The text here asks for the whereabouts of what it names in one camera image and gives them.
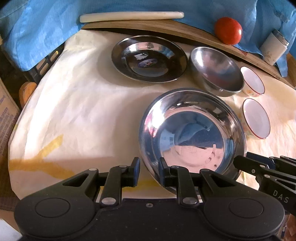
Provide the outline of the white ceramic bowl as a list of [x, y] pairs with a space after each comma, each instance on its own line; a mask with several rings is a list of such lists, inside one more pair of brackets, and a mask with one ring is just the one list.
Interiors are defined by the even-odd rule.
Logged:
[[266, 139], [271, 131], [270, 120], [263, 106], [255, 99], [247, 98], [241, 106], [241, 124], [247, 136]]
[[243, 93], [247, 96], [257, 97], [265, 93], [265, 86], [261, 78], [250, 68], [243, 66], [240, 71], [244, 79]]

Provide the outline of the deep steel bowl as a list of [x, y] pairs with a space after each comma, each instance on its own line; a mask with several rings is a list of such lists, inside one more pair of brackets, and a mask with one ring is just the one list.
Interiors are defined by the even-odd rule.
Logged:
[[201, 89], [219, 97], [229, 97], [243, 90], [240, 68], [224, 53], [197, 47], [191, 51], [189, 63], [192, 77]]

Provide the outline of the dark steel plate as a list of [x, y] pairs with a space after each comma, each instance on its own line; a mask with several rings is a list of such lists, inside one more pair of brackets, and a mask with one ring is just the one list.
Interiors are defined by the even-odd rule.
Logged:
[[147, 83], [177, 80], [188, 58], [177, 44], [157, 36], [139, 35], [118, 42], [111, 53], [114, 67], [124, 76]]

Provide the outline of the cream paper table cover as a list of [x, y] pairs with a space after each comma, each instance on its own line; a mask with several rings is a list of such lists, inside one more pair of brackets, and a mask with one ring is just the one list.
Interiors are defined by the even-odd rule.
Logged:
[[[80, 30], [43, 77], [10, 138], [11, 187], [19, 199], [89, 168], [101, 173], [140, 157], [138, 132], [151, 102], [176, 88], [200, 88], [190, 71], [178, 80], [149, 84], [114, 67], [111, 51], [128, 35]], [[295, 158], [295, 90], [252, 67], [265, 94], [271, 132], [247, 137], [247, 151]]]

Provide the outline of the wooden shelf tray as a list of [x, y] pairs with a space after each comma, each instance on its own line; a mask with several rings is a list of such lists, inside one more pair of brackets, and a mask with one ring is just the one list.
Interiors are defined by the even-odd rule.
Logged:
[[131, 29], [150, 31], [161, 34], [173, 35], [181, 38], [185, 38], [191, 41], [195, 41], [201, 44], [205, 44], [219, 50], [232, 54], [245, 62], [248, 62], [259, 69], [265, 71], [281, 82], [294, 88], [295, 81], [290, 78], [283, 78], [280, 71], [276, 66], [268, 65], [264, 60], [252, 53], [247, 53], [234, 46], [226, 45], [220, 42], [216, 37], [203, 31], [201, 29], [179, 23], [174, 20], [128, 20], [128, 21], [105, 21], [105, 22], [93, 22], [85, 24], [83, 29]]

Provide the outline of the white thermos cup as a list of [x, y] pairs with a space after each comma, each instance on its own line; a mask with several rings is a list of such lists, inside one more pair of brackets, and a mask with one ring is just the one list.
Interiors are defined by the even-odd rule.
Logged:
[[260, 46], [264, 61], [273, 66], [289, 46], [289, 42], [281, 32], [274, 29]]

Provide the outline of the lower cardboard box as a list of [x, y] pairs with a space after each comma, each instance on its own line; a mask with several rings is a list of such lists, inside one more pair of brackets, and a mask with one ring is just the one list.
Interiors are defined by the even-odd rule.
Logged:
[[18, 120], [20, 109], [1, 80], [0, 93], [0, 154], [1, 163], [7, 160], [8, 143]]

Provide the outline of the orange round object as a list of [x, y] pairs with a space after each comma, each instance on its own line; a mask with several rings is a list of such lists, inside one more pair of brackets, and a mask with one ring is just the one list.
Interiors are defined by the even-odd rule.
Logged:
[[35, 91], [37, 84], [35, 82], [25, 82], [18, 91], [21, 108], [25, 106], [32, 93]]

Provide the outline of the black plastic crate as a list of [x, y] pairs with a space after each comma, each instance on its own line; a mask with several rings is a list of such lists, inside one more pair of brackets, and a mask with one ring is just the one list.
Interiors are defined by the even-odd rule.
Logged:
[[32, 69], [23, 72], [27, 81], [39, 84], [41, 79], [45, 76], [45, 74], [49, 71], [49, 69], [52, 67], [52, 65], [56, 62], [58, 57], [63, 52], [64, 46], [65, 43], [61, 44], [53, 52], [51, 52], [44, 59], [42, 59], [37, 65], [35, 65]]

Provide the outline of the red tomato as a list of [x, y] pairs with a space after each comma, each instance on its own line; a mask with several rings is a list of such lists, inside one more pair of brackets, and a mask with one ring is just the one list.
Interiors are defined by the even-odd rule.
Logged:
[[223, 17], [216, 21], [214, 26], [215, 36], [226, 45], [236, 45], [242, 38], [242, 27], [233, 18]]

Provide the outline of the white rolling pin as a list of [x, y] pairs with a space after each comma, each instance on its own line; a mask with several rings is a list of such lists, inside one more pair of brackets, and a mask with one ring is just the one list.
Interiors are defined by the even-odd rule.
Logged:
[[81, 23], [128, 21], [128, 20], [171, 20], [182, 19], [185, 14], [181, 11], [118, 11], [108, 13], [93, 13], [81, 15]]

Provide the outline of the light blue hanging coat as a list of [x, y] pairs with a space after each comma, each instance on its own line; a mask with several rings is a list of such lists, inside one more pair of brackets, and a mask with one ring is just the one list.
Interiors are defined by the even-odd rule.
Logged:
[[295, 54], [295, 1], [1, 1], [1, 39], [16, 66], [28, 71], [85, 23], [173, 19], [214, 33], [223, 17], [242, 27], [238, 49], [260, 54], [278, 30]]

